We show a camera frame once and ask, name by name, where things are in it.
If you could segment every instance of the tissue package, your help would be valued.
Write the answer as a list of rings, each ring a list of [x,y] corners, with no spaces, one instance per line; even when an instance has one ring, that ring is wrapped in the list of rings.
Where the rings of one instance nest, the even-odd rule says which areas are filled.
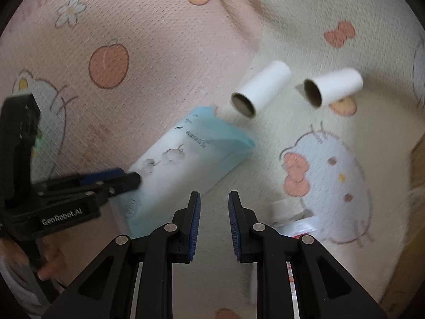
[[[211,107],[195,108],[130,167],[142,185],[113,200],[118,221],[132,238],[150,234],[186,207],[192,191],[206,193],[253,148]]]

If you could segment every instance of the orange bow print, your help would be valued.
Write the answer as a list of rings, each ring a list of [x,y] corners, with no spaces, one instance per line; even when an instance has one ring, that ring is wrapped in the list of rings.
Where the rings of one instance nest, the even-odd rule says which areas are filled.
[[[290,196],[305,196],[309,193],[310,184],[305,179],[305,172],[310,168],[307,160],[296,152],[288,152],[283,160],[288,176],[285,179],[283,188]]]
[[[356,36],[356,30],[352,23],[346,20],[339,22],[335,30],[324,33],[325,40],[336,49],[341,48],[348,38],[354,38],[354,36]]]

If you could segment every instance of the cotton flower print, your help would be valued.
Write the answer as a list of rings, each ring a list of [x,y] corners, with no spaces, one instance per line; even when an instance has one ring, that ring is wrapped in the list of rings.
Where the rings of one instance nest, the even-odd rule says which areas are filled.
[[[177,149],[169,149],[167,151],[165,151],[162,155],[161,155],[161,160],[162,162],[167,165],[167,164],[178,164],[181,163],[181,161],[184,159],[184,152],[182,149],[183,145],[180,145]]]
[[[69,0],[67,5],[60,6],[57,10],[60,14],[56,21],[56,28],[62,27],[65,23],[68,23],[72,29],[77,24],[77,14],[84,12],[86,5],[80,3],[80,0]]]
[[[143,161],[142,164],[142,176],[149,176],[154,173],[155,167],[160,163],[161,161],[155,162],[155,160],[149,158]]]

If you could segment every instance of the cardboard tube opening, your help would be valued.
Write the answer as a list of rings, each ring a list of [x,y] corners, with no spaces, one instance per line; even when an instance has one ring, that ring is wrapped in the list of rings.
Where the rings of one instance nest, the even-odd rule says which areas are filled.
[[[241,93],[233,93],[232,103],[236,110],[246,117],[253,118],[256,115],[256,109],[247,97]]]
[[[313,107],[319,108],[322,106],[322,95],[312,80],[306,79],[304,81],[304,92]]]

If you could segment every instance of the peach print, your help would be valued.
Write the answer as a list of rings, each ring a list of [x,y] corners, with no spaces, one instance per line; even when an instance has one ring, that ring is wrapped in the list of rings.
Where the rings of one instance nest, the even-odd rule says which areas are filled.
[[[336,49],[344,46],[344,43],[348,38],[354,38],[355,36],[356,30],[354,29],[354,26],[346,20],[339,22],[338,27],[335,30],[326,31],[324,33],[325,40]]]
[[[122,44],[102,46],[90,57],[90,78],[102,89],[112,89],[122,83],[127,75],[129,56]]]

